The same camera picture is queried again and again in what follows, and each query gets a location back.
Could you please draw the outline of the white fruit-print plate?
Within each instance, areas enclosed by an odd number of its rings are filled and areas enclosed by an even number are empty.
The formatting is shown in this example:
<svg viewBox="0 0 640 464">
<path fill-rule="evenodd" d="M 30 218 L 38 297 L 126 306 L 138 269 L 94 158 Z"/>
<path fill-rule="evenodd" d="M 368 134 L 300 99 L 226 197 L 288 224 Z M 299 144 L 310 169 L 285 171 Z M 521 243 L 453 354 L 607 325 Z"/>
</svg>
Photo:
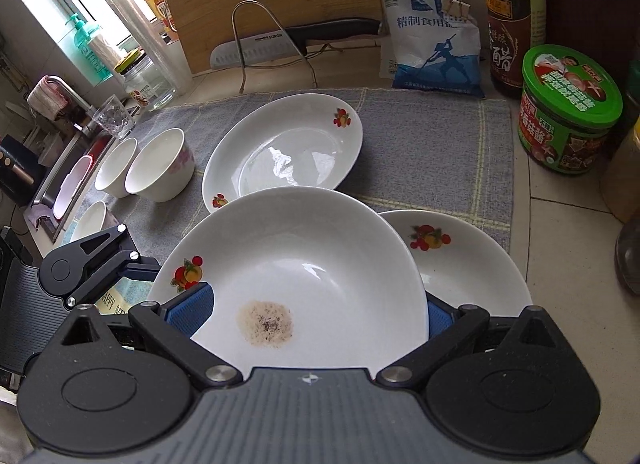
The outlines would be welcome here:
<svg viewBox="0 0 640 464">
<path fill-rule="evenodd" d="M 514 261 L 474 225 L 426 210 L 384 211 L 382 217 L 409 247 L 427 293 L 454 308 L 472 303 L 494 317 L 516 317 L 532 303 Z"/>
<path fill-rule="evenodd" d="M 204 171 L 203 202 L 214 213 L 273 187 L 334 190 L 355 166 L 362 142 L 358 112 L 340 98 L 278 98 L 241 119 L 217 144 Z"/>
</svg>

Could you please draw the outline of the white floral bowl front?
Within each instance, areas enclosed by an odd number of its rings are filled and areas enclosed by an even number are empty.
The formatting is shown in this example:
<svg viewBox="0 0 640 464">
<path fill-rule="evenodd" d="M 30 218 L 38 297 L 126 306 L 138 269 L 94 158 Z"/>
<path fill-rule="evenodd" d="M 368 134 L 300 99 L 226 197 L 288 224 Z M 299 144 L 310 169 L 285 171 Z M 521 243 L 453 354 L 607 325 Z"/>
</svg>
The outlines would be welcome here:
<svg viewBox="0 0 640 464">
<path fill-rule="evenodd" d="M 117 224 L 117 219 L 107 208 L 107 205 L 104 202 L 95 202 L 80 217 L 70 240 L 72 242 L 78 241 L 78 239 L 83 239 Z"/>
</svg>

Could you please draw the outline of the white floral bowl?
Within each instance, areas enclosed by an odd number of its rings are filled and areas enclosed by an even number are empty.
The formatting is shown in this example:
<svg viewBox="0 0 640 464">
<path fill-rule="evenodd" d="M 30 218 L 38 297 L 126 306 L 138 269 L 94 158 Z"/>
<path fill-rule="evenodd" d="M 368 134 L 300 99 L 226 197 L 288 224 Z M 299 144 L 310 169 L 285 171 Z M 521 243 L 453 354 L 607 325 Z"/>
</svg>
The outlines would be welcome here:
<svg viewBox="0 0 640 464">
<path fill-rule="evenodd" d="M 78 239 L 83 239 L 117 224 L 117 219 L 107 208 L 107 205 L 104 202 L 95 202 L 80 217 L 70 240 L 72 242 L 78 241 Z"/>
<path fill-rule="evenodd" d="M 186 134 L 170 128 L 143 147 L 127 172 L 125 189 L 154 203 L 168 202 L 186 188 L 194 171 Z"/>
</svg>

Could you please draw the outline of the white plate with food residue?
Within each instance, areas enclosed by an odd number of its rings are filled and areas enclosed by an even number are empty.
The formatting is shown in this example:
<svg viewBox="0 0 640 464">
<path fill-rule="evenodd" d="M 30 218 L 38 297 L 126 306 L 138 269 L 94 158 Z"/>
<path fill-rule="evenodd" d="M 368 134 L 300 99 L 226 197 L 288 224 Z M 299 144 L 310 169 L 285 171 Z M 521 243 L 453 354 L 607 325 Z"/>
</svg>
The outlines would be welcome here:
<svg viewBox="0 0 640 464">
<path fill-rule="evenodd" d="M 357 199 L 278 187 L 214 211 L 174 248 L 150 298 L 207 283 L 193 340 L 241 373 L 361 368 L 376 374 L 425 343 L 425 291 L 409 248 Z"/>
</svg>

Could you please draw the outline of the metal kitchen faucet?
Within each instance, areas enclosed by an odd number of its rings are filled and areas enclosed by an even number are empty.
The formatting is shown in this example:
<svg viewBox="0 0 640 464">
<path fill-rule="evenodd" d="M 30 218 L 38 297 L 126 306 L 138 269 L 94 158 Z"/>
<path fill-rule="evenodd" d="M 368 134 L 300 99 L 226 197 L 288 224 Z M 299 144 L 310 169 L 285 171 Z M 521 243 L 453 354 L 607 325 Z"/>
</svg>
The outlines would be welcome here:
<svg viewBox="0 0 640 464">
<path fill-rule="evenodd" d="M 88 139 L 93 139 L 99 132 L 99 127 L 93 122 L 92 115 L 96 111 L 93 106 L 81 95 L 79 95 L 66 81 L 55 75 L 47 75 L 51 82 L 58 85 L 58 91 L 65 95 L 70 104 L 60 112 L 60 120 L 62 117 L 70 120 L 74 126 L 82 132 Z"/>
</svg>

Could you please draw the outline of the red white colander basin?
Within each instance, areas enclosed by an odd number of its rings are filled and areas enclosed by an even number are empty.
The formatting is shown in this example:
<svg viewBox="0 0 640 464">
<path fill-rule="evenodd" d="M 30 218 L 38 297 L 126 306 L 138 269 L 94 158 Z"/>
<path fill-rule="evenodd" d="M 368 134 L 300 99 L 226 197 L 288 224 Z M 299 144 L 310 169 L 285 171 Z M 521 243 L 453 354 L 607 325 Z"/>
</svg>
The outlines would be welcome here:
<svg viewBox="0 0 640 464">
<path fill-rule="evenodd" d="M 61 184 L 58 195 L 56 195 L 52 208 L 53 218 L 58 221 L 58 223 L 62 222 L 81 183 L 88 177 L 92 167 L 108 143 L 111 142 L 111 139 L 111 135 L 99 135 L 96 142 L 94 142 L 93 146 L 88 150 L 88 153 L 79 157 L 77 161 L 75 161 L 75 164 L 73 164 L 73 167 L 70 168 L 70 171 Z"/>
</svg>

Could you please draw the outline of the black air fryer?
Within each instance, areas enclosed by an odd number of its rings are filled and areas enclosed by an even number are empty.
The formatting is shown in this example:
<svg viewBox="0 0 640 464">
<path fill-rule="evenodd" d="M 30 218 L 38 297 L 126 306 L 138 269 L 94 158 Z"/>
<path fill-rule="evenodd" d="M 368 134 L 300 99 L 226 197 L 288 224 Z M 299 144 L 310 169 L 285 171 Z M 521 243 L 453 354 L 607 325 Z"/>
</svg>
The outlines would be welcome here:
<svg viewBox="0 0 640 464">
<path fill-rule="evenodd" d="M 1 190 L 18 206 L 27 206 L 35 197 L 43 177 L 40 164 L 28 167 L 5 147 L 1 147 Z"/>
</svg>

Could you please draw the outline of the clear glass cup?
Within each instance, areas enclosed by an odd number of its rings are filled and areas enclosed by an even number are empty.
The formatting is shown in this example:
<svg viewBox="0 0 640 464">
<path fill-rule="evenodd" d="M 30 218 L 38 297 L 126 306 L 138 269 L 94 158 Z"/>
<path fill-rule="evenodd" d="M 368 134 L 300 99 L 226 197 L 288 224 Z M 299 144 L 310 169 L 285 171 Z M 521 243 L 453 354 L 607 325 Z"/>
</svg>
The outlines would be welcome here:
<svg viewBox="0 0 640 464">
<path fill-rule="evenodd" d="M 125 138 L 134 127 L 134 117 L 116 95 L 111 95 L 94 112 L 92 120 L 117 140 Z"/>
</svg>

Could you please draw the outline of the grey checked dish mat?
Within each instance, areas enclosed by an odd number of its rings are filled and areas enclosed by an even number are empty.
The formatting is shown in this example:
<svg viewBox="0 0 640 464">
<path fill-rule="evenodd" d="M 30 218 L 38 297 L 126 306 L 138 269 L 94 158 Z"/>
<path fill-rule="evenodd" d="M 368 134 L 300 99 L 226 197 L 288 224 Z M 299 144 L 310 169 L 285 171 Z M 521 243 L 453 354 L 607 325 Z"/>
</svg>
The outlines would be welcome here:
<svg viewBox="0 0 640 464">
<path fill-rule="evenodd" d="M 501 247 L 510 246 L 513 143 L 505 101 L 364 88 L 333 94 L 356 109 L 363 127 L 360 154 L 340 191 L 378 211 L 448 213 L 483 230 Z M 134 128 L 139 145 L 169 128 L 184 131 L 195 159 L 192 180 L 163 204 L 137 196 L 116 199 L 90 187 L 74 216 L 80 218 L 102 201 L 128 225 L 143 254 L 165 261 L 208 215 L 202 176 L 219 141 L 242 118 L 279 96 L 250 94 L 182 104 L 141 118 Z"/>
</svg>

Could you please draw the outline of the clear glass jar green lid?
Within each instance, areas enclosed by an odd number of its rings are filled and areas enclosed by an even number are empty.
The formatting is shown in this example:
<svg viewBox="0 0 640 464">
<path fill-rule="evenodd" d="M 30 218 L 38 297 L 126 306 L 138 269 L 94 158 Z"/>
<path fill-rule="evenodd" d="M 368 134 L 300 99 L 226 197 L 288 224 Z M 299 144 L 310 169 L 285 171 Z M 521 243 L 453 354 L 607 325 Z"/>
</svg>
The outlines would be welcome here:
<svg viewBox="0 0 640 464">
<path fill-rule="evenodd" d="M 129 52 L 115 67 L 125 90 L 143 109 L 157 110 L 175 95 L 176 88 L 165 78 L 142 49 Z"/>
</svg>

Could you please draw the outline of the pink white dish cloth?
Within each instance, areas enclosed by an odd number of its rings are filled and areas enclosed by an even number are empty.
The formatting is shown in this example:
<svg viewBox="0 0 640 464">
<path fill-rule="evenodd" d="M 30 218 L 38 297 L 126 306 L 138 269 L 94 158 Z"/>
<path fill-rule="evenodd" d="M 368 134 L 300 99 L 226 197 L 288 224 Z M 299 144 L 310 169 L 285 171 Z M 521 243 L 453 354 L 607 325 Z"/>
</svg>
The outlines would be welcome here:
<svg viewBox="0 0 640 464">
<path fill-rule="evenodd" d="M 38 114 L 50 121 L 55 121 L 70 101 L 58 91 L 58 85 L 55 82 L 51 82 L 48 76 L 43 76 L 28 94 L 27 104 Z"/>
</svg>

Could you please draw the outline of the clear bottle red cap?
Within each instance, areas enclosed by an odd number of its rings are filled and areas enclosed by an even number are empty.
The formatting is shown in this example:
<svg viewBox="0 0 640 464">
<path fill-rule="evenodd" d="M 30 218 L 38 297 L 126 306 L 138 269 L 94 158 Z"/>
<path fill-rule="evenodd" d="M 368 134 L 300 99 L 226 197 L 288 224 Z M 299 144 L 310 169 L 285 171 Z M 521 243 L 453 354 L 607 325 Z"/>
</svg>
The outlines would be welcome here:
<svg viewBox="0 0 640 464">
<path fill-rule="evenodd" d="M 620 230 L 615 244 L 615 270 L 618 282 L 630 294 L 640 295 L 640 221 L 631 219 Z"/>
</svg>

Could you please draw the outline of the yellow lid spice jar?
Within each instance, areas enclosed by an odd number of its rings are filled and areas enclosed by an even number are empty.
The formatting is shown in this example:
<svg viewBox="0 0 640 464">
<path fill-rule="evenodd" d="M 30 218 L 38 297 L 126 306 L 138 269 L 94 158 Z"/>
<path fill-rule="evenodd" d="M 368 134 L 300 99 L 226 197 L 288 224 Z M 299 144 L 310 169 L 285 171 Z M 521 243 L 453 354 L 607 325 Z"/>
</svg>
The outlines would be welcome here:
<svg viewBox="0 0 640 464">
<path fill-rule="evenodd" d="M 603 202 L 623 223 L 639 212 L 639 126 L 637 120 L 608 164 L 600 183 Z"/>
</svg>

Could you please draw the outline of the green dish soap bottle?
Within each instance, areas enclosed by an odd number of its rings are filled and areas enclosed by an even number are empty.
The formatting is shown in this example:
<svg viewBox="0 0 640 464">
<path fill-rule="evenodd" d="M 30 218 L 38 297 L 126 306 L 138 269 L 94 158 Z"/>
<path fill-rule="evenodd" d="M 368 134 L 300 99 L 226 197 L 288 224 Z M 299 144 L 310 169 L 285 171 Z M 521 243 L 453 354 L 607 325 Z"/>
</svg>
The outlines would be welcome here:
<svg viewBox="0 0 640 464">
<path fill-rule="evenodd" d="M 73 13 L 67 21 L 72 24 L 75 31 L 74 45 L 91 65 L 93 72 L 101 81 L 110 79 L 111 72 L 89 46 L 90 40 L 99 34 L 101 26 L 96 22 L 86 22 L 77 13 Z"/>
</svg>

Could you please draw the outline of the green lidded sauce jar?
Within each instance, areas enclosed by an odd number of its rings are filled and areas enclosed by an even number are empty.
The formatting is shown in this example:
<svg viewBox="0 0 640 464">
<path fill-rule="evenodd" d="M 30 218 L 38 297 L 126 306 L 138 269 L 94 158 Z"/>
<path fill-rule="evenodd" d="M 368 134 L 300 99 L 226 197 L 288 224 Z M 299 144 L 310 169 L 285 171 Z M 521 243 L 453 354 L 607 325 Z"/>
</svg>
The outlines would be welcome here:
<svg viewBox="0 0 640 464">
<path fill-rule="evenodd" d="M 589 171 L 623 98 L 592 58 L 566 46 L 543 44 L 526 52 L 518 138 L 538 165 L 567 176 Z"/>
</svg>

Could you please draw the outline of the blue white salt bag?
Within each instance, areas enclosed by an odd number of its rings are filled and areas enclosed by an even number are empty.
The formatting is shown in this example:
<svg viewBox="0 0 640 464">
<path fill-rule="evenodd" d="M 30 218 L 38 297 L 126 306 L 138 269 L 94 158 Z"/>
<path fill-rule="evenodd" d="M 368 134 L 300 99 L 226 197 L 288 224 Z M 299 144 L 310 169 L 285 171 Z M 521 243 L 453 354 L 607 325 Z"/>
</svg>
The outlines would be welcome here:
<svg viewBox="0 0 640 464">
<path fill-rule="evenodd" d="M 398 89 L 446 91 L 481 98 L 480 30 L 448 14 L 444 0 L 382 0 Z"/>
</svg>

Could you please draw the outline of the metal binder clips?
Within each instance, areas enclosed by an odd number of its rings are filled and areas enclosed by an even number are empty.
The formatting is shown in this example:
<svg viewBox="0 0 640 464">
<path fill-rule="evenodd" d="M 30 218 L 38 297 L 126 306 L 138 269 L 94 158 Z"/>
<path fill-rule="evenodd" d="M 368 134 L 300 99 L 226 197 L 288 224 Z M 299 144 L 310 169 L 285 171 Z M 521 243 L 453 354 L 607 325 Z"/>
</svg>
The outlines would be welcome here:
<svg viewBox="0 0 640 464">
<path fill-rule="evenodd" d="M 469 20 L 471 16 L 471 5 L 465 0 L 442 0 L 442 10 L 459 20 Z"/>
</svg>

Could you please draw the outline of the dark vinegar bottle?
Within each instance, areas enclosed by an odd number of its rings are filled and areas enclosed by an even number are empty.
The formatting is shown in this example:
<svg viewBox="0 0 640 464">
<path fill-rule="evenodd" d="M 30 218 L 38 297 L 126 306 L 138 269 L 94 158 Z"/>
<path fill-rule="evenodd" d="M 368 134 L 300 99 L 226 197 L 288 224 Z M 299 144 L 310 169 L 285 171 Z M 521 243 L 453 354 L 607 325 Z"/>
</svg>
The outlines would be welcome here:
<svg viewBox="0 0 640 464">
<path fill-rule="evenodd" d="M 485 0 L 491 81 L 508 98 L 523 89 L 526 52 L 544 42 L 546 0 Z"/>
</svg>

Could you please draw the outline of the black-handled kitchen knife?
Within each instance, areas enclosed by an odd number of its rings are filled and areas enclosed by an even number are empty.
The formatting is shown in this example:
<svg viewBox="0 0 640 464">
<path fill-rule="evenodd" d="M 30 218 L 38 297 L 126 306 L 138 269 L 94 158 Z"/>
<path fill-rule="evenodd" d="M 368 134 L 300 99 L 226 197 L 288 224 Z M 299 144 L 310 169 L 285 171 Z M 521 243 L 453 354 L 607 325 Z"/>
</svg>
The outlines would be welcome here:
<svg viewBox="0 0 640 464">
<path fill-rule="evenodd" d="M 381 22 L 379 20 L 353 17 L 298 25 L 285 28 L 285 30 L 291 36 L 296 46 L 299 47 L 299 50 L 307 53 L 307 46 L 316 42 L 331 43 L 362 36 L 375 37 L 378 34 L 380 26 Z M 273 49 L 272 46 L 259 46 L 259 44 L 251 43 L 243 44 L 243 51 L 247 66 L 296 56 L 295 53 L 285 53 L 283 56 L 280 56 L 278 51 Z M 221 43 L 213 49 L 209 57 L 209 66 L 211 70 L 241 66 L 234 40 Z"/>
</svg>

